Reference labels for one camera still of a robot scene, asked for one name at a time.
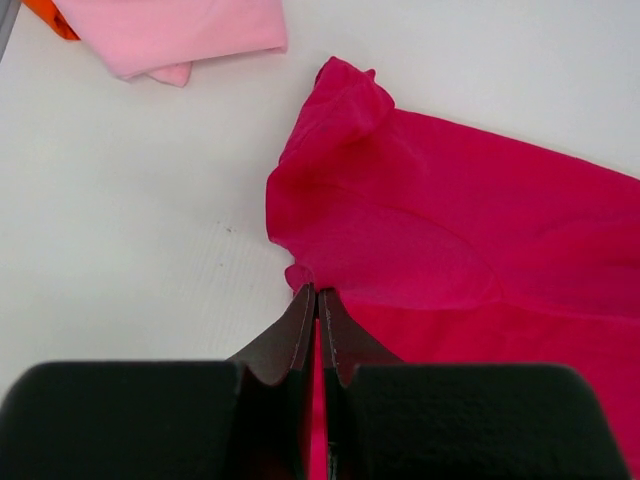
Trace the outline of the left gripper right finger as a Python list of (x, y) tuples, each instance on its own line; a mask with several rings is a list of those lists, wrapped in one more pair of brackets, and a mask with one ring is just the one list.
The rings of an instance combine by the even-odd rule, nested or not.
[(317, 297), (332, 479), (627, 479), (591, 387), (554, 364), (415, 364)]

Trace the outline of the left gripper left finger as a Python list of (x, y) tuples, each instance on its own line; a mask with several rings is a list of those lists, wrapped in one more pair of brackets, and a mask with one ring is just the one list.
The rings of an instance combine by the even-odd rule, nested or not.
[(226, 360), (35, 365), (1, 405), (5, 479), (305, 479), (316, 292)]

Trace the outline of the magenta t shirt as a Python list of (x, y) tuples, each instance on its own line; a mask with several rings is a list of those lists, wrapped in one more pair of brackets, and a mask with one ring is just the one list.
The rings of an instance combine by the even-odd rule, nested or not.
[(336, 289), (409, 362), (553, 362), (639, 469), (639, 182), (399, 109), (329, 59), (266, 187), (285, 277)]

